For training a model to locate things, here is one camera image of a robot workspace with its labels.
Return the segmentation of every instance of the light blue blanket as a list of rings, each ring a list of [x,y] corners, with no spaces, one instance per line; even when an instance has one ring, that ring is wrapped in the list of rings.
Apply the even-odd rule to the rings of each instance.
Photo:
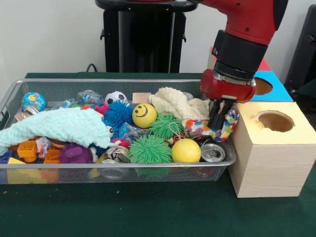
[[[110,132],[94,110],[80,108],[41,112],[0,131],[0,156],[7,148],[36,136],[74,142],[84,147],[110,145]]]

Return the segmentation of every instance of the white wall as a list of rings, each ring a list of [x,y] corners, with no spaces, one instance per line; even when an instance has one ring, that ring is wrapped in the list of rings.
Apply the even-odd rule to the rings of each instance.
[[[285,80],[308,7],[316,0],[289,0],[280,30],[266,54]],[[105,71],[103,11],[94,0],[0,0],[0,98],[27,72],[79,72],[89,63]],[[202,72],[225,15],[200,5],[187,16],[181,72]]]

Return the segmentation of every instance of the soccer ball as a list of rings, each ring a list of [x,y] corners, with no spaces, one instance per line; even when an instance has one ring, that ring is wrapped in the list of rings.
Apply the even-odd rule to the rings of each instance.
[[[114,91],[113,93],[107,94],[105,97],[105,104],[110,105],[116,100],[127,102],[127,97],[122,92]]]

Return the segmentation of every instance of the beige fabric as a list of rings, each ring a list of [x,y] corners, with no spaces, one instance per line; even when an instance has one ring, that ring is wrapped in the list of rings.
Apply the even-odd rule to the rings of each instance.
[[[209,101],[187,97],[179,90],[164,87],[149,97],[149,102],[163,115],[172,114],[178,119],[207,119]]]

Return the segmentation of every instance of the yellow ball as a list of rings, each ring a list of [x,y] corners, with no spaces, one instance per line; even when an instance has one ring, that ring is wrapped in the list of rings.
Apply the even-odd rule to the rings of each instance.
[[[156,119],[157,111],[150,104],[139,104],[133,110],[133,122],[141,128],[149,128]]]
[[[201,158],[201,148],[191,139],[181,139],[173,145],[171,156],[174,162],[199,162]]]

